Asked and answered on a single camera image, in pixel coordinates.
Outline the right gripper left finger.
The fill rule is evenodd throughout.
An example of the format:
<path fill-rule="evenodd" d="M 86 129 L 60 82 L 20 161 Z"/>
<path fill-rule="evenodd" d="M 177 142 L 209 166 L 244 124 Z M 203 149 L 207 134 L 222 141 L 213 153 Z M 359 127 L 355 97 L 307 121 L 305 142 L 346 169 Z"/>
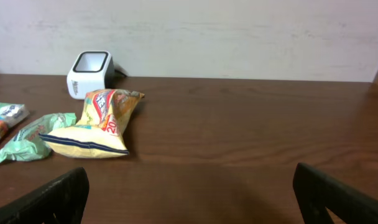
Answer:
<path fill-rule="evenodd" d="M 81 223 L 89 194 L 83 167 L 0 207 L 0 223 Z"/>

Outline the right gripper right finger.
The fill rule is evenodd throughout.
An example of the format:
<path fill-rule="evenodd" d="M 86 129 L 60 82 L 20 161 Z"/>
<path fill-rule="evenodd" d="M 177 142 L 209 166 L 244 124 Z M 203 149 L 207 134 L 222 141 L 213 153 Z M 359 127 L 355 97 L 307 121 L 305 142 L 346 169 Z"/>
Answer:
<path fill-rule="evenodd" d="M 378 224 L 378 200 L 306 163 L 297 164 L 293 189 L 305 223 L 333 223 L 332 211 L 345 223 Z"/>

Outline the light green pouch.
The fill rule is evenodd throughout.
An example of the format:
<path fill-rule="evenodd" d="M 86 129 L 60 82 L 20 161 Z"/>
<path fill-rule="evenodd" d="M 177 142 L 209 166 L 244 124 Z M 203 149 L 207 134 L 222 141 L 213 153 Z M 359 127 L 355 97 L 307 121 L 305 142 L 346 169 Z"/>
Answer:
<path fill-rule="evenodd" d="M 6 161 L 28 162 L 45 159 L 51 153 L 51 149 L 39 136 L 75 123 L 75 113 L 53 113 L 36 119 L 23 127 L 0 149 L 0 164 Z"/>

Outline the yellow snack chip bag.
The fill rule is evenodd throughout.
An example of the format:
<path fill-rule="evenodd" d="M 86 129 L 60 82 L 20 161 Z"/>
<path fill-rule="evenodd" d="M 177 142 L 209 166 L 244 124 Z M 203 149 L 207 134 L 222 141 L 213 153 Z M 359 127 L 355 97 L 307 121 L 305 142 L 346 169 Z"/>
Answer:
<path fill-rule="evenodd" d="M 86 94 L 81 119 L 39 137 L 63 156 L 105 159 L 129 154 L 123 133 L 131 114 L 145 95 L 121 89 L 96 90 Z"/>

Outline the teal tissue packet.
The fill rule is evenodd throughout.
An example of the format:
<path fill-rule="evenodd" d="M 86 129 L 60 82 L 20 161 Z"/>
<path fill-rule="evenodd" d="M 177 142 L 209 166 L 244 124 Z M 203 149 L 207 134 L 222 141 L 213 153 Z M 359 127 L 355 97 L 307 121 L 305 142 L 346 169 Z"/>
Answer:
<path fill-rule="evenodd" d="M 0 103 L 0 121 L 5 122 L 8 128 L 20 123 L 29 114 L 25 105 Z"/>

